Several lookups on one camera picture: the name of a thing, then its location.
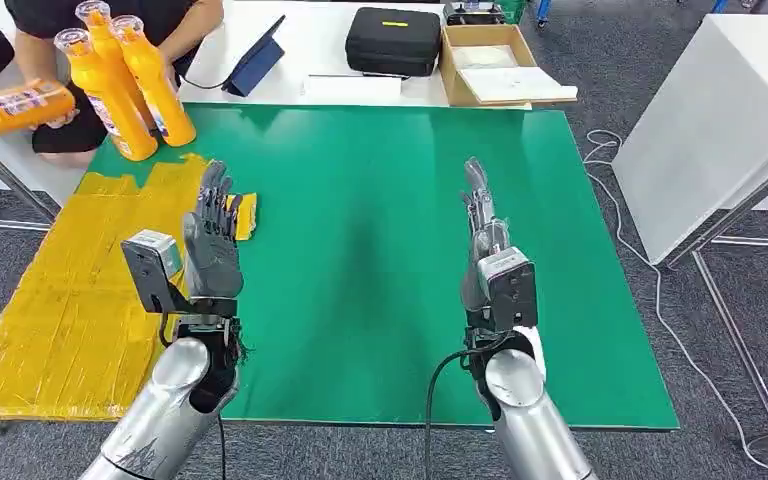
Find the person's right hand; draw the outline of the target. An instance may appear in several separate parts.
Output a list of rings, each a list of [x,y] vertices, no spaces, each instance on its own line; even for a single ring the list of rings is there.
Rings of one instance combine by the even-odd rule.
[[[79,114],[81,110],[79,108],[74,108],[70,110],[68,113],[65,113],[63,115],[60,115],[58,117],[55,117],[51,120],[48,120],[45,122],[45,125],[52,129],[59,129],[64,127],[65,125],[68,125],[71,123]]]

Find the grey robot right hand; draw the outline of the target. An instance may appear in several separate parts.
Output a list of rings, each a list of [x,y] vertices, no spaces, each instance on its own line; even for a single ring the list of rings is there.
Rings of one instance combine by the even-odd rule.
[[[478,261],[510,246],[507,226],[495,214],[495,205],[487,174],[477,157],[464,164],[465,176],[471,187],[462,193],[469,227],[468,264],[461,281],[460,294],[467,311],[479,311],[488,302],[482,290]]]

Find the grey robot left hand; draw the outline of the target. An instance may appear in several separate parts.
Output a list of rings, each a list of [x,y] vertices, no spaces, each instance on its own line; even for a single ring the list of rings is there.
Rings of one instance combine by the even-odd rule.
[[[195,206],[182,216],[189,297],[235,298],[242,290],[236,229],[242,199],[230,198],[232,179],[224,162],[212,160],[201,178]]]

